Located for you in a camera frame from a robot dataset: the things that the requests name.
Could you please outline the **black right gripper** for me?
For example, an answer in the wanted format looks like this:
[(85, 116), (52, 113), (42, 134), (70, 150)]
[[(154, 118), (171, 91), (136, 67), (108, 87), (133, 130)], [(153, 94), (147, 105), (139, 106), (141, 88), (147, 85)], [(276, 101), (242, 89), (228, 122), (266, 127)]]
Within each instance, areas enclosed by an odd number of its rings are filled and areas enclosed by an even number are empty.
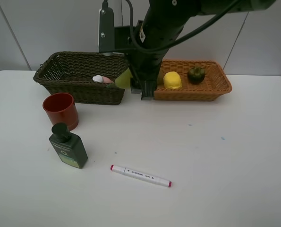
[(132, 94), (142, 94), (141, 100), (154, 100), (161, 61), (169, 50), (167, 45), (178, 38), (184, 26), (184, 23), (138, 23), (133, 27), (133, 45), (138, 47), (127, 55), (133, 75), (130, 79)]

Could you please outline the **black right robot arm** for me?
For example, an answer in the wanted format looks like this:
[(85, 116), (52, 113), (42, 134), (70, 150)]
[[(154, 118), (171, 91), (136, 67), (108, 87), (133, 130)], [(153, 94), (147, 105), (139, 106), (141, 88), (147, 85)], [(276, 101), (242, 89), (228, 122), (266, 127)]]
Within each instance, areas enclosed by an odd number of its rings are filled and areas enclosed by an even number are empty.
[[(142, 23), (133, 26), (134, 11), (130, 1), (129, 39), (134, 49), (128, 62), (134, 82), (143, 100), (152, 100), (162, 60), (168, 50), (194, 37), (229, 13), (266, 10), (273, 0), (151, 0)], [(207, 22), (180, 37), (191, 17), (211, 15)]]

